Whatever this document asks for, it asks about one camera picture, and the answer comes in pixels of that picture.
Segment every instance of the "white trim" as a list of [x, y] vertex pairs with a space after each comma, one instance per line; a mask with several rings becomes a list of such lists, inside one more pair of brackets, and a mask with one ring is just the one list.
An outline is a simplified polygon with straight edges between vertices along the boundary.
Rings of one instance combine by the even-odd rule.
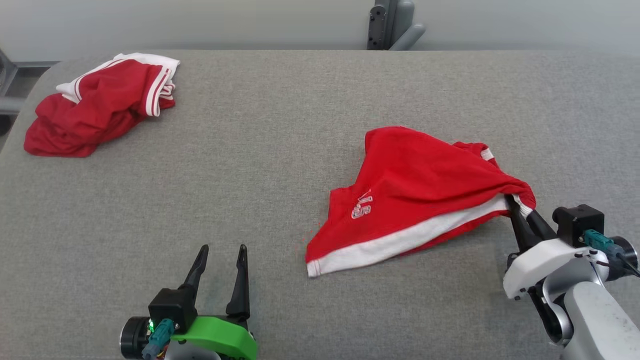
[[62, 96], [65, 99], [71, 100], [74, 103], [79, 103], [80, 100], [82, 100], [82, 95], [80, 94], [80, 80], [82, 80], [83, 77], [92, 74], [94, 72], [97, 72], [99, 70], [102, 69], [106, 69], [108, 67], [112, 67], [116, 64], [119, 64], [121, 62], [123, 62], [124, 60], [118, 60], [118, 61], [114, 61], [114, 60], [109, 60], [106, 63], [103, 63], [102, 65], [99, 65], [98, 67], [95, 67], [92, 70], [89, 70], [88, 72], [85, 72], [84, 74], [78, 76], [77, 78], [75, 78], [73, 81], [71, 81], [70, 83], [64, 83], [64, 84], [60, 84], [58, 86], [56, 86], [56, 91], [61, 93]]
[[529, 206], [526, 206], [522, 200], [520, 200], [520, 196], [513, 194], [513, 199], [516, 200], [516, 202], [518, 203], [518, 205], [520, 205], [520, 213], [522, 214], [522, 216], [524, 218], [527, 218], [529, 216], [529, 214], [531, 214], [533, 212], [533, 209], [530, 208]]
[[489, 149], [488, 147], [480, 152], [480, 156], [482, 156], [482, 159], [485, 159], [486, 161], [493, 159], [491, 149]]
[[149, 64], [149, 65], [162, 65], [171, 70], [169, 74], [169, 79], [173, 78], [178, 65], [180, 65], [180, 60], [168, 58], [166, 56], [155, 55], [155, 54], [143, 54], [143, 53], [132, 53], [132, 54], [118, 54], [116, 55], [114, 60], [125, 59], [125, 60], [136, 60], [139, 63]]
[[168, 80], [167, 84], [162, 87], [162, 90], [160, 90], [160, 97], [164, 97], [165, 99], [173, 99], [172, 93], [175, 85], [169, 84], [170, 82], [171, 80]]
[[420, 222], [381, 238], [357, 243], [330, 252], [307, 263], [309, 277], [378, 263], [415, 249], [453, 229], [494, 211], [507, 210], [504, 194], [473, 208], [455, 211]]
[[56, 86], [56, 91], [61, 93], [65, 99], [71, 100], [74, 103], [79, 103], [82, 100], [82, 94], [80, 94], [80, 81], [83, 77], [97, 72], [102, 69], [106, 69], [108, 67], [112, 67], [119, 63], [122, 63], [125, 60], [136, 60], [139, 63], [149, 64], [149, 65], [162, 65], [163, 70], [167, 68], [170, 70], [168, 75], [169, 81], [167, 85], [174, 86], [170, 81], [177, 70], [178, 65], [180, 65], [180, 61], [172, 58], [168, 58], [166, 56], [154, 55], [154, 54], [142, 54], [142, 53], [132, 53], [132, 54], [118, 54], [112, 60], [95, 67], [94, 69], [84, 73], [83, 75], [78, 76], [70, 83], [64, 83]]
[[162, 91], [161, 88], [164, 87], [164, 84], [169, 80], [169, 76], [171, 76], [170, 73], [171, 69], [163, 66], [162, 70], [160, 70], [154, 79], [154, 82], [151, 83], [151, 87], [147, 93], [147, 100], [145, 101], [145, 110], [148, 116], [160, 116], [160, 104], [158, 103], [158, 98]]

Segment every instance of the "printed logo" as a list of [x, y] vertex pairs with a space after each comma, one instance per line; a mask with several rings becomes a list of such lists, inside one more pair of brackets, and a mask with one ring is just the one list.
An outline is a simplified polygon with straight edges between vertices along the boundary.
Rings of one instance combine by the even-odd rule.
[[358, 198], [358, 204], [356, 204], [356, 206], [353, 208], [353, 211], [351, 212], [351, 218], [356, 219], [359, 217], [363, 217], [364, 215], [371, 212], [371, 205], [362, 206], [362, 204], [365, 204], [366, 202], [373, 201], [373, 196], [367, 196], [367, 194], [370, 192], [371, 189], [367, 190], [367, 192], [365, 192]]

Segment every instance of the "red shorts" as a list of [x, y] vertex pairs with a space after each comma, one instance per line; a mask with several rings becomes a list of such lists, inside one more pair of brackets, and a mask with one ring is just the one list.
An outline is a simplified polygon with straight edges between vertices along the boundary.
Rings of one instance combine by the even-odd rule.
[[512, 194], [526, 217], [529, 185], [502, 172], [483, 143], [453, 145], [405, 127], [365, 136], [355, 184], [331, 191], [329, 216], [307, 246], [316, 277], [432, 247], [507, 215]]

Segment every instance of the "red cloth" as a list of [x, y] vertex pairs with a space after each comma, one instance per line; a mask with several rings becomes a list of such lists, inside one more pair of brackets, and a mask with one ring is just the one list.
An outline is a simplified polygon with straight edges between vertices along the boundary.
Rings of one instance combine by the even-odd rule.
[[118, 55], [36, 108], [24, 149], [39, 156], [85, 157], [147, 116], [175, 105], [171, 81], [177, 60], [151, 54]]
[[450, 145], [405, 127], [365, 137], [355, 184], [331, 191], [329, 216], [307, 246], [310, 277], [417, 252], [507, 215], [513, 194], [528, 215], [529, 185], [503, 173], [483, 143]]

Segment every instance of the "gray fabric surface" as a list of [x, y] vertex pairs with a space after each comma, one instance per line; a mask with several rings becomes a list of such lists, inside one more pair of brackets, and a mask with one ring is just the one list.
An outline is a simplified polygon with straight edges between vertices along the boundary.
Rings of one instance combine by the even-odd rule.
[[[420, 254], [308, 279], [328, 194], [367, 130], [487, 143], [550, 220], [588, 203], [636, 247], [640, 60], [592, 53], [161, 51], [176, 107], [85, 159], [22, 149], [45, 73], [0, 152], [0, 359], [119, 359], [118, 335], [211, 246], [197, 308], [224, 313], [248, 246], [259, 358], [555, 359], [528, 299], [502, 291], [508, 219]], [[640, 323], [640, 282], [607, 287]]]

